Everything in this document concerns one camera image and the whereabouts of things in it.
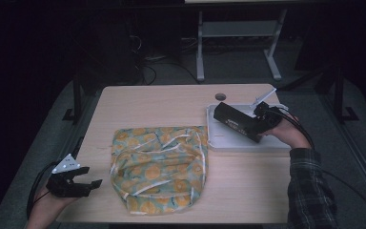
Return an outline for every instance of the dark background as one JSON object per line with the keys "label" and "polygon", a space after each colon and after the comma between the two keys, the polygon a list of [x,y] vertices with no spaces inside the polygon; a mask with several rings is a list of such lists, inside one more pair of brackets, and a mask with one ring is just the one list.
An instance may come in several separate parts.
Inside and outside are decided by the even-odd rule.
{"label": "dark background", "polygon": [[[130,52],[129,33],[140,33],[177,58],[180,36],[196,33],[192,11],[156,17],[141,12],[140,31],[126,25],[128,15],[57,11],[50,1],[0,1],[0,202],[52,103],[74,75],[82,74],[91,92],[107,84],[133,84],[139,60]],[[159,40],[160,32],[168,39]],[[299,69],[313,70],[334,59],[366,96],[366,1],[290,9],[281,38],[297,36],[306,44]],[[85,49],[101,56],[105,67]],[[107,69],[114,57],[118,61]]]}

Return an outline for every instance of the plaid sleeve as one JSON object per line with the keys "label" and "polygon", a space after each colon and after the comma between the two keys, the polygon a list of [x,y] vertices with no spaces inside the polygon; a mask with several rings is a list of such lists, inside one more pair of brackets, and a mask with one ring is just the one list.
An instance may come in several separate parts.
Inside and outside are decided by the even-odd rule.
{"label": "plaid sleeve", "polygon": [[290,156],[288,228],[337,228],[335,197],[322,177],[320,154],[292,149]]}

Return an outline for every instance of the wooden table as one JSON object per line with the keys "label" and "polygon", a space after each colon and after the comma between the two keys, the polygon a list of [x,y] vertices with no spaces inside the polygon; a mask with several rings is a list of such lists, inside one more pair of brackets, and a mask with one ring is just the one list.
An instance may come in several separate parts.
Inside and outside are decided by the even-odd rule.
{"label": "wooden table", "polygon": [[[210,170],[201,198],[190,208],[165,216],[130,215],[113,190],[109,170],[111,145],[117,129],[166,126],[205,126],[206,108],[218,103],[252,103],[272,88],[253,85],[132,86],[106,88],[87,130],[77,161],[91,167],[75,182],[103,179],[69,206],[57,219],[106,223],[283,223],[287,221],[287,153],[224,153],[209,149]],[[266,102],[277,103],[275,94]]]}

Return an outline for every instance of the wire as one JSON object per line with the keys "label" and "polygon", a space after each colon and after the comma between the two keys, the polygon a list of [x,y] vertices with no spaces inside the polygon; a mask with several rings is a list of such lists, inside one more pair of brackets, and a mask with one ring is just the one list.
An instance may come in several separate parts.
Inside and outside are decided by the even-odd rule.
{"label": "wire", "polygon": [[34,196],[35,196],[35,192],[37,190],[38,184],[41,181],[41,178],[43,177],[44,173],[51,166],[56,166],[56,165],[59,164],[59,162],[60,161],[54,161],[54,162],[51,162],[50,164],[46,165],[46,167],[44,167],[44,169],[40,173],[38,173],[37,177],[35,178],[34,183],[32,184],[31,189],[30,189],[29,198],[28,198],[28,205],[27,205],[27,208],[26,208],[26,216],[27,216],[28,219],[31,215],[31,210],[32,210],[32,207],[35,203]]}
{"label": "wire", "polygon": [[182,47],[182,52],[185,52],[187,50],[195,48],[195,45],[198,43],[197,38],[194,38],[194,37],[192,37],[192,38],[182,38],[182,41],[184,41],[184,42],[191,41],[191,40],[192,40],[191,43],[189,43],[188,45],[185,45],[185,46]]}
{"label": "wire", "polygon": [[218,42],[218,39],[210,39],[203,41],[203,52],[207,55],[220,55],[227,52],[231,52],[234,48],[230,48],[226,44]]}
{"label": "wire", "polygon": [[166,59],[168,56],[166,55],[158,55],[158,56],[154,56],[154,57],[145,57],[146,61],[150,61],[150,62],[156,62],[162,59]]}
{"label": "wire", "polygon": [[45,194],[43,194],[40,198],[36,199],[36,200],[34,201],[34,204],[35,204],[38,200],[40,200],[41,198],[45,197],[49,192],[50,192],[50,191],[47,191],[47,192],[46,192]]}
{"label": "wire", "polygon": [[[286,111],[291,117],[294,117],[287,110],[285,110],[285,109],[282,109],[282,110]],[[287,121],[289,121],[291,124],[293,124],[307,138],[308,142],[311,145],[311,148],[312,149],[315,149],[315,145],[314,145],[314,142],[313,142],[312,138],[310,137],[310,135],[308,134],[308,132],[305,131],[305,129],[302,127],[302,125],[298,121],[296,121],[296,119],[292,119],[292,118],[288,117],[287,115],[285,115],[283,113],[275,112],[275,111],[272,111],[272,110],[263,110],[263,111],[264,112],[267,112],[267,113],[273,113],[273,114],[276,114],[276,115],[280,115],[281,117],[283,117],[284,119],[286,119]]]}
{"label": "wire", "polygon": [[176,64],[176,63],[152,63],[153,65],[175,65],[177,67],[180,67],[182,69],[184,69],[191,77],[192,79],[194,79],[194,81],[197,83],[197,84],[200,84],[200,81],[197,80],[197,78],[184,66],[181,66],[180,64]]}
{"label": "wire", "polygon": [[322,170],[322,173],[329,175],[329,176],[333,177],[334,179],[336,179],[337,181],[341,182],[342,184],[346,185],[349,189],[351,189],[353,192],[355,192],[362,200],[364,200],[366,202],[366,197],[364,197],[357,189],[355,189],[352,185],[348,184],[346,181],[344,181],[340,177],[338,177],[328,171],[325,171],[325,170]]}
{"label": "wire", "polygon": [[152,83],[155,81],[155,79],[156,79],[156,77],[157,77],[157,74],[156,74],[156,70],[155,69],[153,69],[153,68],[151,68],[150,66],[143,66],[143,68],[147,68],[147,69],[150,69],[152,72],[153,72],[153,79],[151,80],[151,82],[147,82],[147,79],[145,78],[145,75],[144,74],[142,74],[142,79],[143,79],[143,81],[144,81],[144,83],[146,84],[146,85],[152,85]]}
{"label": "wire", "polygon": [[136,35],[130,35],[130,38],[137,39],[138,40],[138,47],[136,48],[137,51],[139,51],[142,47],[142,40],[139,38],[139,36]]}
{"label": "wire", "polygon": [[61,223],[62,223],[62,222],[60,222],[60,223],[58,224],[57,229],[62,225]]}
{"label": "wire", "polygon": [[[286,120],[288,120],[290,123],[292,123],[303,135],[305,135],[305,137],[307,138],[307,140],[309,141],[309,143],[311,144],[312,148],[315,149],[314,143],[312,142],[311,137],[309,136],[309,134],[305,131],[305,129],[302,127],[302,125],[296,120],[295,116],[293,114],[291,114],[290,112],[288,112],[288,110],[283,109],[283,108],[279,108],[280,110],[283,110],[285,112],[287,112],[292,118],[289,118],[287,115],[282,114],[282,113],[278,113],[275,111],[271,111],[271,110],[264,110],[265,112],[269,112],[269,113],[273,113],[276,115],[280,115],[283,118],[285,118]],[[337,181],[343,183],[344,185],[346,185],[349,189],[351,189],[353,192],[355,192],[361,199],[363,199],[366,202],[366,197],[364,197],[357,189],[355,189],[352,185],[348,184],[346,181],[344,181],[343,179],[341,179],[340,177],[337,177],[336,175],[322,170],[322,173],[327,174],[331,177],[333,177],[334,179],[336,179]]]}

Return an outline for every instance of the metal stand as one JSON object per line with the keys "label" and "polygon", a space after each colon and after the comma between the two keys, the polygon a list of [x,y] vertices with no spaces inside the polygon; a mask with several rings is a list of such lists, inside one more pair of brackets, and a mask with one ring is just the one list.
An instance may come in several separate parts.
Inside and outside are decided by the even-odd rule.
{"label": "metal stand", "polygon": [[335,117],[340,123],[344,123],[344,121],[355,121],[358,120],[358,116],[355,111],[351,107],[346,107],[346,111],[348,115],[343,115],[343,85],[344,85],[344,76],[340,69],[340,67],[336,67],[335,65],[325,65],[315,71],[312,71],[296,81],[279,88],[279,91],[291,91],[302,83],[316,77],[320,76],[319,81],[315,85],[315,91],[318,94],[327,94],[332,86],[335,84],[335,98],[333,105],[333,112]]}
{"label": "metal stand", "polygon": [[283,27],[284,18],[285,18],[286,14],[287,14],[287,10],[281,11],[277,24],[275,25],[272,46],[268,50],[264,51],[264,55],[266,56],[266,60],[267,60],[267,63],[269,64],[270,71],[272,71],[274,80],[281,80],[281,74],[280,74],[280,71],[278,70],[277,65],[275,64],[275,59],[273,58],[273,54],[275,53],[275,47],[277,46],[278,38],[281,34],[281,29]]}
{"label": "metal stand", "polygon": [[82,114],[82,101],[81,101],[81,85],[79,77],[75,75],[73,77],[73,115],[72,109],[67,109],[62,120],[73,121],[73,125],[76,125]]}
{"label": "metal stand", "polygon": [[273,74],[274,80],[281,80],[273,55],[287,10],[281,11],[278,20],[272,21],[232,21],[232,22],[204,22],[203,12],[198,15],[198,45],[197,45],[197,80],[204,81],[204,65],[202,43],[203,37],[226,37],[226,36],[272,36],[273,42],[268,50],[265,50],[266,60]]}

